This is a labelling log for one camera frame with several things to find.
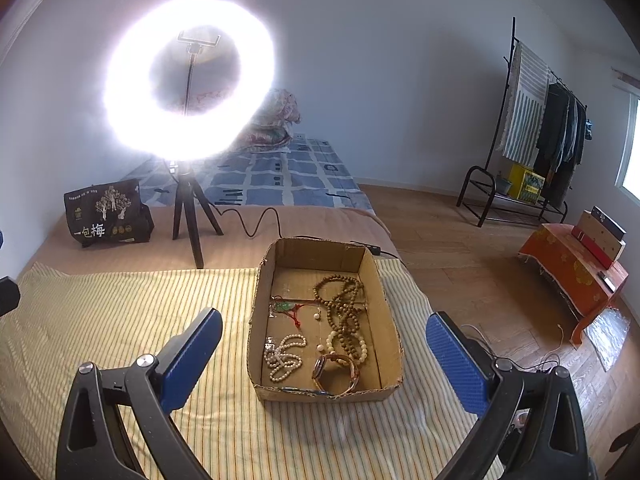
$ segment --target metal screw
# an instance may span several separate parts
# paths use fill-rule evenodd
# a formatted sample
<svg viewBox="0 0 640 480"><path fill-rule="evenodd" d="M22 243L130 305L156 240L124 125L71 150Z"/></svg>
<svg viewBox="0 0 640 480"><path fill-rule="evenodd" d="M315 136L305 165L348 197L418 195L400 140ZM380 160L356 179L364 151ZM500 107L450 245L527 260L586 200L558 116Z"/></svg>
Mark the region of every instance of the metal screw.
<svg viewBox="0 0 640 480"><path fill-rule="evenodd" d="M152 365L154 363L155 359L156 358L153 357L151 354L144 354L144 355L141 355L139 358L136 359L136 364L140 368L146 368L146 367Z"/></svg>
<svg viewBox="0 0 640 480"><path fill-rule="evenodd" d="M78 367L78 371L81 374L87 374L89 373L91 370L94 369L94 364L93 363L82 363L79 367Z"/></svg>
<svg viewBox="0 0 640 480"><path fill-rule="evenodd" d="M501 372L510 372L513 368L513 364L508 359L496 359L495 367L498 368Z"/></svg>
<svg viewBox="0 0 640 480"><path fill-rule="evenodd" d="M569 370L567 370L563 366L557 366L556 367L556 375L558 377L560 377L561 379L566 379L569 376Z"/></svg>

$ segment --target ring light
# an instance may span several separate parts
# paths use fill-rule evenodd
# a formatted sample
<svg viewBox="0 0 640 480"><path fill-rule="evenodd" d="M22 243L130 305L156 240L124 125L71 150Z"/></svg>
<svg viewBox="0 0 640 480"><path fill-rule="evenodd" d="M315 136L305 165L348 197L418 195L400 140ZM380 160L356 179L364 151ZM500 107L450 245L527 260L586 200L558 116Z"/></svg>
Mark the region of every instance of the ring light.
<svg viewBox="0 0 640 480"><path fill-rule="evenodd" d="M240 78L231 97L194 116L159 107L152 95L151 65L182 30L221 29L235 43ZM262 103L274 70L273 43L264 25L242 7L220 0L172 0L131 27L108 70L104 104L118 139L137 150L172 160L219 153L236 138Z"/></svg>

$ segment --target red book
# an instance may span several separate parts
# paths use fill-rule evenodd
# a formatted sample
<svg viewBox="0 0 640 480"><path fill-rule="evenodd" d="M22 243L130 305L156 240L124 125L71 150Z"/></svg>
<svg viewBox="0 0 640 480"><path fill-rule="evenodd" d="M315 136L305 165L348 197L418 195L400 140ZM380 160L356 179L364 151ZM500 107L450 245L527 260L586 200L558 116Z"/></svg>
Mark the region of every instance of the red book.
<svg viewBox="0 0 640 480"><path fill-rule="evenodd" d="M580 243L584 245L591 254L593 254L593 256L596 257L596 260L598 260L605 269L609 269L609 267L613 265L613 260L609 258L601 248L598 247L596 242L594 242L591 238L584 234L583 230L578 226L574 226L574 228L571 230L571 234L574 236L574 238L577 238Z"/></svg>

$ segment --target side table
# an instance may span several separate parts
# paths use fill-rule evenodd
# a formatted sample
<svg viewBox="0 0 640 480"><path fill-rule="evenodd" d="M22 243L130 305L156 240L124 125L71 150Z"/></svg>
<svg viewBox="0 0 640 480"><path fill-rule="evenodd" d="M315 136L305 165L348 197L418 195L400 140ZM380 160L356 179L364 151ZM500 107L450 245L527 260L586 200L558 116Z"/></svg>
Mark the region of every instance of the side table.
<svg viewBox="0 0 640 480"><path fill-rule="evenodd" d="M571 234L574 226L542 224L524 243L519 256L535 258L554 279L565 297L579 314L571 341L582 343L582 331L608 306L613 306L628 277L628 272L615 262L605 269L589 250ZM598 277L602 271L616 287L611 292Z"/></svg>

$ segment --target striped cloth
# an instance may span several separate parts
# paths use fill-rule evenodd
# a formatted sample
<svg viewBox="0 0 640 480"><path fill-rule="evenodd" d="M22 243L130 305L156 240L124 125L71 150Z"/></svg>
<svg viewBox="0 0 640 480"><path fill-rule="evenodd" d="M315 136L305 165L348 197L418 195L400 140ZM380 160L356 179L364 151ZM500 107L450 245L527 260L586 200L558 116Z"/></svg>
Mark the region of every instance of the striped cloth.
<svg viewBox="0 0 640 480"><path fill-rule="evenodd" d="M549 68L519 42L513 54L509 78L509 101L498 150L514 162L531 167L545 113Z"/></svg>
<svg viewBox="0 0 640 480"><path fill-rule="evenodd" d="M185 407L172 417L214 479L434 478L471 429L426 346L429 302L397 260L380 277L404 345L404 384L382 402L258 401L246 372L257 269L68 276L36 264L20 307L0 318L0 416L42 480L54 479L58 431L81 362L130 365L157 352L206 306L223 315L222 342ZM141 466L161 475L130 408L123 419ZM497 460L488 478L498 478Z"/></svg>

